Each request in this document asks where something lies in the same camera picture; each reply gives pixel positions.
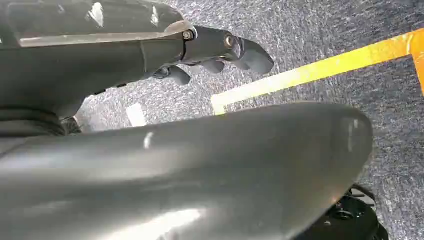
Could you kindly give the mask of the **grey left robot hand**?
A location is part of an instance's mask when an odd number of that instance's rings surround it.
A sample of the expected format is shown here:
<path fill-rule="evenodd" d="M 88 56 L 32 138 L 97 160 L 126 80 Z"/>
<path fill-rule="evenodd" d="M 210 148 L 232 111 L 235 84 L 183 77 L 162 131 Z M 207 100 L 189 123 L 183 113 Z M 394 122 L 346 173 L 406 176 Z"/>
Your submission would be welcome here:
<path fill-rule="evenodd" d="M 269 73 L 257 43 L 194 26 L 154 0 L 0 3 L 3 240 L 370 239 L 347 196 L 373 128 L 343 104 L 296 102 L 93 133 L 67 132 L 84 100 L 180 65 Z"/>

